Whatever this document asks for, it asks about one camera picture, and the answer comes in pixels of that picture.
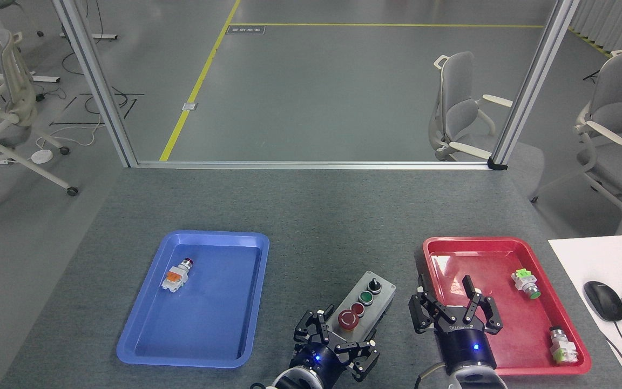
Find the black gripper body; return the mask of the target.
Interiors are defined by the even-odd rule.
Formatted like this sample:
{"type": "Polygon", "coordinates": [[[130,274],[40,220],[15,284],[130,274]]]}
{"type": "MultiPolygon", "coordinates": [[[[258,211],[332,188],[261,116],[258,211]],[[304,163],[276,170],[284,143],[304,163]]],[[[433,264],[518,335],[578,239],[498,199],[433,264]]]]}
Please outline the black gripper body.
{"type": "Polygon", "coordinates": [[[473,365],[491,369],[498,367],[486,337],[486,333],[498,334],[498,327],[490,328],[481,320],[473,320],[469,324],[438,320],[434,322],[434,328],[448,375],[473,365]]]}
{"type": "Polygon", "coordinates": [[[337,352],[312,343],[301,352],[293,353],[288,369],[289,388],[331,388],[346,369],[337,359],[337,352]]]}

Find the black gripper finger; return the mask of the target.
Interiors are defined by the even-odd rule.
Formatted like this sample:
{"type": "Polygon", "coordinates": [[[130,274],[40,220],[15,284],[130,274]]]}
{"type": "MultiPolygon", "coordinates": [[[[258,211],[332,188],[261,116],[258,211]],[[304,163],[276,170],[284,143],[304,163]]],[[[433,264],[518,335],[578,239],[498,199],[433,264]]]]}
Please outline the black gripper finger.
{"type": "Polygon", "coordinates": [[[436,323],[439,319],[444,319],[447,323],[452,324],[452,315],[447,307],[428,291],[427,286],[430,285],[430,280],[427,279],[427,276],[420,274],[417,282],[419,285],[417,292],[411,296],[408,302],[413,330],[417,334],[423,334],[431,324],[436,323]]]}
{"type": "Polygon", "coordinates": [[[372,340],[341,343],[336,347],[336,357],[356,382],[362,382],[375,366],[380,353],[372,340]]]}
{"type": "Polygon", "coordinates": [[[326,308],[311,312],[307,310],[297,323],[294,331],[294,353],[301,352],[305,345],[321,343],[327,348],[337,351],[339,345],[338,335],[332,334],[328,318],[335,312],[335,308],[326,308]]]}
{"type": "Polygon", "coordinates": [[[494,298],[491,296],[484,296],[480,291],[477,291],[469,275],[464,276],[462,284],[466,296],[469,298],[469,303],[463,316],[463,322],[465,324],[472,323],[476,318],[477,308],[481,308],[486,318],[483,331],[493,335],[498,334],[498,332],[503,329],[503,320],[501,320],[499,316],[494,298]]]}

